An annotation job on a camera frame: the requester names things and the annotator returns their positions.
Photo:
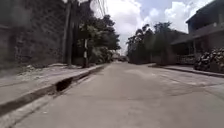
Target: sky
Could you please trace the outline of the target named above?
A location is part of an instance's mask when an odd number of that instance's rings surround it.
[[[158,22],[171,22],[171,28],[188,32],[187,19],[212,0],[104,0],[108,6],[107,14],[115,22],[120,35],[120,53],[125,54],[126,42],[138,28]],[[99,6],[92,4],[95,15],[100,17]]]

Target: vegetation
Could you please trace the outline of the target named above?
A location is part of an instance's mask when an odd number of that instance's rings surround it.
[[[172,54],[170,43],[183,33],[170,29],[171,23],[158,23],[154,26],[155,31],[148,24],[138,29],[134,36],[128,39],[127,56],[131,63],[149,63],[155,57],[160,65],[169,63]]]
[[[88,58],[91,63],[106,63],[112,58],[111,50],[119,50],[119,35],[114,29],[114,22],[109,15],[105,15],[102,19],[94,17],[93,11],[84,2],[80,5],[78,43],[74,44],[73,58],[83,57],[84,42],[88,43]]]

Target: roof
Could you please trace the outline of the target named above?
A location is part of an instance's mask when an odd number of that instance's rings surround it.
[[[188,19],[186,21],[186,23],[191,22],[192,20],[194,20],[196,17],[198,17],[199,15],[201,15],[201,13],[208,11],[214,7],[216,7],[217,5],[219,5],[220,3],[224,3],[223,0],[213,0],[211,1],[209,4],[205,5],[204,7],[200,8],[199,10],[197,10],[196,14],[194,14],[190,19]]]
[[[185,43],[191,40],[194,40],[196,38],[200,38],[206,35],[210,35],[216,32],[224,31],[224,23],[222,24],[211,24],[209,26],[206,26],[204,28],[201,28],[193,33],[181,36],[177,40],[171,43],[171,45]]]

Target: house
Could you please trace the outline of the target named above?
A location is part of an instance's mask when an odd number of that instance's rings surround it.
[[[189,34],[171,43],[178,63],[193,64],[204,52],[224,48],[224,1],[214,0],[186,22]]]
[[[62,0],[0,0],[0,69],[58,62],[65,13]]]

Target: street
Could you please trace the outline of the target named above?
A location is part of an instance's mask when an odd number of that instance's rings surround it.
[[[223,128],[224,79],[112,63],[14,128]]]

